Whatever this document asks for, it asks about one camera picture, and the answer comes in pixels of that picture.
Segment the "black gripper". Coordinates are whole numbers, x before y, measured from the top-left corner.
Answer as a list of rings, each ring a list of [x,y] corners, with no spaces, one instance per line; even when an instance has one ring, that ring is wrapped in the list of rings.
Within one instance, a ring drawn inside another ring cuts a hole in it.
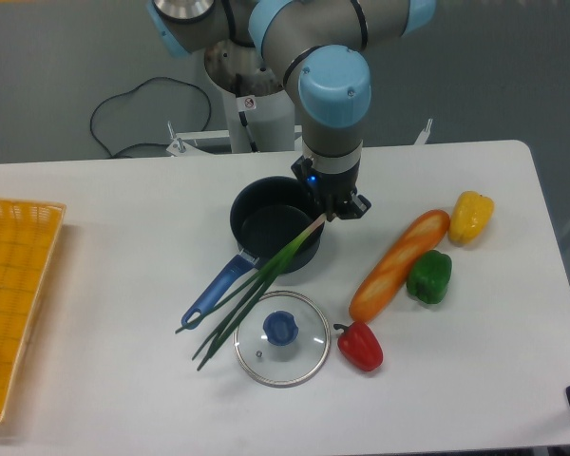
[[[336,217],[361,219],[371,209],[371,202],[357,194],[359,163],[343,173],[330,174],[314,169],[312,160],[301,156],[291,169],[327,222]]]

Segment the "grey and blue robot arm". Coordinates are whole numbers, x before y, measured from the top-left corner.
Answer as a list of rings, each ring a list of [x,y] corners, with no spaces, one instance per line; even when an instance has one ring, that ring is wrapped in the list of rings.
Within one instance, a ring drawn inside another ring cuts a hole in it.
[[[186,55],[218,44],[251,50],[301,117],[292,166],[328,219],[359,219],[370,202],[356,180],[371,105],[363,51],[433,17],[433,1],[149,1],[165,46]]]

